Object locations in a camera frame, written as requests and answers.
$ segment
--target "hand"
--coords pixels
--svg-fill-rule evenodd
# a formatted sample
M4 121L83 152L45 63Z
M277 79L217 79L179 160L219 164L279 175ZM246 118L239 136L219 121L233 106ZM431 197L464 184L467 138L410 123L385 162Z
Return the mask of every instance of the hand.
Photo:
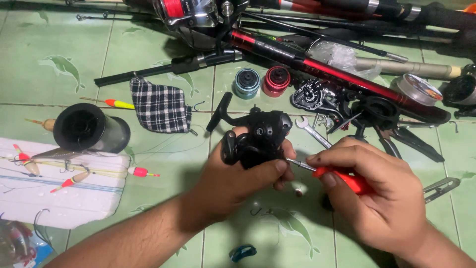
M306 161L314 167L353 168L376 191L357 196L333 173L320 178L332 206L362 242L402 258L419 249L430 226L422 184L405 161L351 138L341 139Z
M245 127L235 127L233 131L239 136L247 132ZM289 140L281 144L285 157L295 159L296 152ZM258 190L273 186L281 190L284 183L294 180L289 163L273 160L244 170L241 163L227 165L220 157L221 142L211 153L197 185L189 195L212 224L225 220L236 211L245 199Z

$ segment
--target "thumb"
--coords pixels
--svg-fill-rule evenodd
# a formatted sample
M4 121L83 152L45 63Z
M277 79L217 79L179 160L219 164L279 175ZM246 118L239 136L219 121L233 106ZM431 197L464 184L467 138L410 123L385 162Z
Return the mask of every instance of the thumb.
M288 164L286 161L276 159L245 170L242 180L246 182L249 191L251 191L248 194L273 184L284 174L287 168Z
M352 191L347 183L332 172L326 172L320 177L324 190L329 195L329 200L344 219L350 224L359 220L359 215L366 206Z

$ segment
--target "plaid cloth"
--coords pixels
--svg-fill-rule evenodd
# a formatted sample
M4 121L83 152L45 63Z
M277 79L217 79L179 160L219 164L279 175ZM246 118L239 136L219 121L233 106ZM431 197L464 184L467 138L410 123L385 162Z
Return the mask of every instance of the plaid cloth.
M134 77L130 91L137 118L144 128L160 133L188 133L192 107L185 105L183 90Z

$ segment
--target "red spool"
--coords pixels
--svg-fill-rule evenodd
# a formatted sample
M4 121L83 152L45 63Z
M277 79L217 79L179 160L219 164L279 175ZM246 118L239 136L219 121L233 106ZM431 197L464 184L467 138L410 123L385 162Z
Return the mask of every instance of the red spool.
M164 8L167 15L171 18L181 18L184 16L180 0L164 0Z
M263 82L263 92L276 98L281 96L291 82L291 75L281 66L274 66L270 68L265 75Z

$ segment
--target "open-end wrench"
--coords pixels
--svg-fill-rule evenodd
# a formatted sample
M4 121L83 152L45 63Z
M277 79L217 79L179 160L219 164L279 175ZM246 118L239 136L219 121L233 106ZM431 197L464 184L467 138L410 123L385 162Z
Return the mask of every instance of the open-end wrench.
M317 133L317 131L315 129L313 129L310 125L309 125L309 120L305 117L305 116L301 116L303 121L302 122L299 122L298 119L296 119L296 126L298 128L302 128L304 130L306 130L309 134L311 134L318 142L320 142L322 144L322 146L324 146L326 149L329 149L332 144L330 144L326 138L324 138L323 136L321 136L321 134Z

